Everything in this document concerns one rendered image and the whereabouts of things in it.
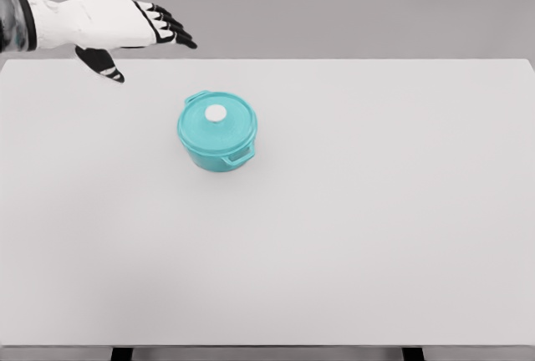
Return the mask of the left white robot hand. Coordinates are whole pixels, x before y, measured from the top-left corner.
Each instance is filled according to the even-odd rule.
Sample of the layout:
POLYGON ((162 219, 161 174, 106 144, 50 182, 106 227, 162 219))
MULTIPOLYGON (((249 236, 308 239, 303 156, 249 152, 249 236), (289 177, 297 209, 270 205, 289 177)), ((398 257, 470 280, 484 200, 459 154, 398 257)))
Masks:
POLYGON ((193 37, 160 5, 136 0, 77 0, 74 51, 98 75, 122 84, 110 51, 156 44, 179 44, 196 49, 193 37))

